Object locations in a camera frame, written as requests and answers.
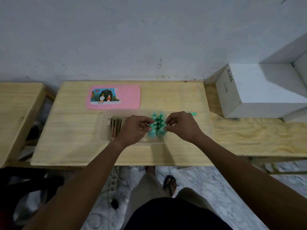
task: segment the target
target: cartoon man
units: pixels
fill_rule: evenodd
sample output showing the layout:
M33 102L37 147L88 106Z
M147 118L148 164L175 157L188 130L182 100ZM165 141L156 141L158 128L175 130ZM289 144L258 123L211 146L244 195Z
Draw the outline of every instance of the cartoon man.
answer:
M103 102L104 100L104 94L100 97L100 101Z

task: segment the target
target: hand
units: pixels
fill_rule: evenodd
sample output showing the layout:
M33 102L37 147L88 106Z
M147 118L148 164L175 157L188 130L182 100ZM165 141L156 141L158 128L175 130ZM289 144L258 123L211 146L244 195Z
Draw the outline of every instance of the hand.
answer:
M120 143L123 147L139 142L148 131L151 131L151 128L146 125L147 123L154 123L154 120L146 116L131 115L126 118L119 134L113 141Z
M191 113L184 111L171 113L165 123L168 125L164 127L164 130L173 132L190 143L195 143L199 135L203 135Z

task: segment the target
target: beige pants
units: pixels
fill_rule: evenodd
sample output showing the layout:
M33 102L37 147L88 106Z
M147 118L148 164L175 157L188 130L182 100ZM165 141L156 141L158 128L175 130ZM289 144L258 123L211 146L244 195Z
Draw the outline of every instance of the beige pants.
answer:
M154 198L162 197L169 197L169 193L163 190L163 186L160 184L156 176L151 173L144 174L139 184L131 191L122 228L126 226L136 209ZM175 198L180 198L198 207L209 209L217 215L208 201L191 188L186 187L181 189Z

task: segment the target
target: foot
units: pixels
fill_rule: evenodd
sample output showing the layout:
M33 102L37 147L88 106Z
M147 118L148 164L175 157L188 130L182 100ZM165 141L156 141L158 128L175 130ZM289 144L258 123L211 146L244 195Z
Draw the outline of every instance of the foot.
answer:
M156 175L156 167L155 166L145 166L146 173L151 173L154 176Z
M172 197L176 191L176 188L177 188L177 183L175 180L172 180L171 178L168 178L166 181L165 181L165 192L168 196Z

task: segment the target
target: wooden table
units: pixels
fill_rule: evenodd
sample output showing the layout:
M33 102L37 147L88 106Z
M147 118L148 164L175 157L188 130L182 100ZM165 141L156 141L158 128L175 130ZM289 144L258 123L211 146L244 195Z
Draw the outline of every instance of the wooden table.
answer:
M107 145L99 139L101 111L87 110L85 100L93 85L135 84L141 87L140 108L197 112L200 128L213 137L210 112L202 82L184 81L66 81L61 86L37 144L31 165L86 166ZM130 146L115 165L212 165L194 145L167 133L166 143Z
M215 141L229 151L243 156L275 157L274 162L282 161L276 157L307 157L307 123L269 118L224 119L215 85L205 85L205 90Z
M15 160L46 96L42 83L0 83L0 168Z

